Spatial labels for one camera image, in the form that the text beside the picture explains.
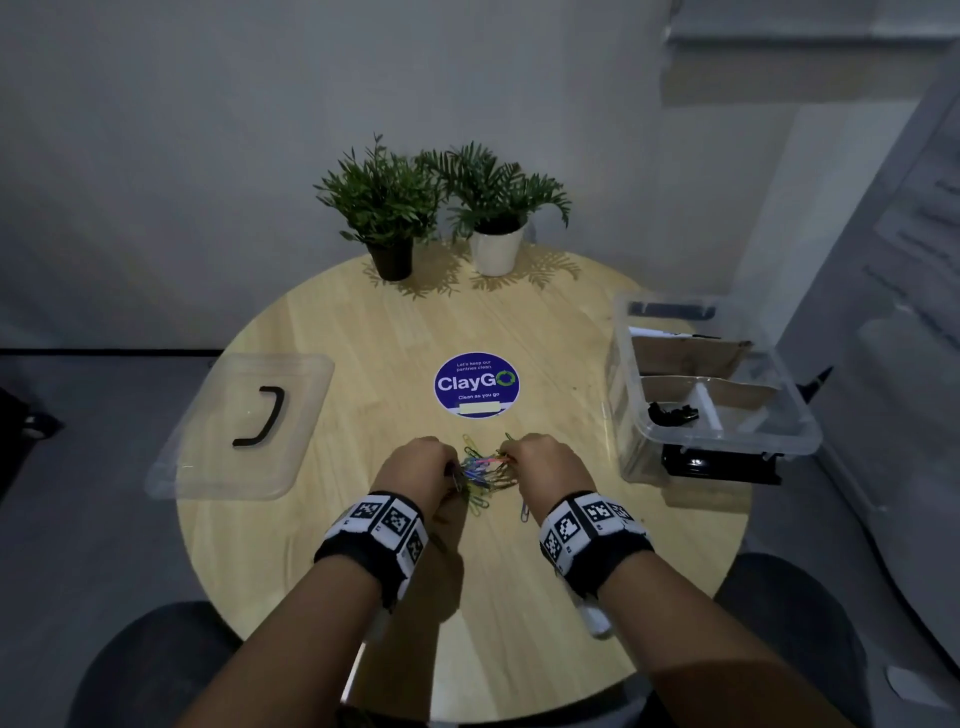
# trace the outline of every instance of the fern plant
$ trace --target fern plant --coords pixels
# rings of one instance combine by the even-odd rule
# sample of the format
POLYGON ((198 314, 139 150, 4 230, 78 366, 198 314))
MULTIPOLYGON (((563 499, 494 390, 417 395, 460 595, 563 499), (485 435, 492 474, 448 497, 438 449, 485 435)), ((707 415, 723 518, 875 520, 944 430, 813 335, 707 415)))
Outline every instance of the fern plant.
POLYGON ((429 238, 444 197, 441 184, 423 160, 388 152, 382 138, 375 134, 373 148, 359 161, 350 148, 338 162, 341 171, 328 171, 322 184, 313 185, 317 199, 347 219, 352 231, 340 231, 347 240, 391 246, 429 238))
POLYGON ((449 208, 454 235, 504 235, 519 230, 544 205, 555 205, 569 225, 570 201, 562 184, 552 177, 527 175, 516 162, 498 162, 482 144, 423 152, 418 162, 441 181, 444 201, 453 196, 461 202, 449 208))

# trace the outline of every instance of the person's left arm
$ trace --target person's left arm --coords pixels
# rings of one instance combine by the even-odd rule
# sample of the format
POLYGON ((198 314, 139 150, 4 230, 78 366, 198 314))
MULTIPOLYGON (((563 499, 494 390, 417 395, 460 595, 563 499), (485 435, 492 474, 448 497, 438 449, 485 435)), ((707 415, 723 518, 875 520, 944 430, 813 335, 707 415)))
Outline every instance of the person's left arm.
MULTIPOLYGON (((405 496, 426 521, 457 451, 436 438, 394 450, 372 489, 405 496)), ((178 728, 329 725, 381 602, 380 582, 347 556, 321 559, 194 701, 178 728)))

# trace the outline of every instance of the person's left hand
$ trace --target person's left hand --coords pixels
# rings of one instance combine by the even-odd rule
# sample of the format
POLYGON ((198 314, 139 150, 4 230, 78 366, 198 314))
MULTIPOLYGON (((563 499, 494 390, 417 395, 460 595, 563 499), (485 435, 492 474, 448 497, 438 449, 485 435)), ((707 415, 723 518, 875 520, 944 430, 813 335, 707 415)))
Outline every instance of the person's left hand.
POLYGON ((457 450, 436 437, 418 437, 393 451, 373 479, 372 491, 388 491, 414 501, 429 522, 452 485, 448 463, 457 467, 457 450))

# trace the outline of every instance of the plant pot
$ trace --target plant pot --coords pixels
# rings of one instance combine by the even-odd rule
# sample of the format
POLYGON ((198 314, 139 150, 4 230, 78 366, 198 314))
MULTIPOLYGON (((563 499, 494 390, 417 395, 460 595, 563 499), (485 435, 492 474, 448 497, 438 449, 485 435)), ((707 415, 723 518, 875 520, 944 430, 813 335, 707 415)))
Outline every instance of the plant pot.
POLYGON ((376 272, 384 280, 410 278, 414 271, 414 241, 401 240, 393 245, 364 243, 373 257, 376 272))
POLYGON ((520 250, 523 228, 506 235, 485 235, 475 232, 470 236, 470 255, 473 267, 481 276, 506 276, 514 270, 516 253, 520 250))

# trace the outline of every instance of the round purple sticker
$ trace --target round purple sticker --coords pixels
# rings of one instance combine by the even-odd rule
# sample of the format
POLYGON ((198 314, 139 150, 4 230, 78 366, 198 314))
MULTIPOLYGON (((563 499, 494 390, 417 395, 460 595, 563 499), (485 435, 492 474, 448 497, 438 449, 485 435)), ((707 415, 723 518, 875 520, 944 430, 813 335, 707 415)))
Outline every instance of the round purple sticker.
POLYGON ((495 417, 520 393, 520 377, 506 359, 485 352, 447 359, 433 379, 437 400, 461 417, 495 417))

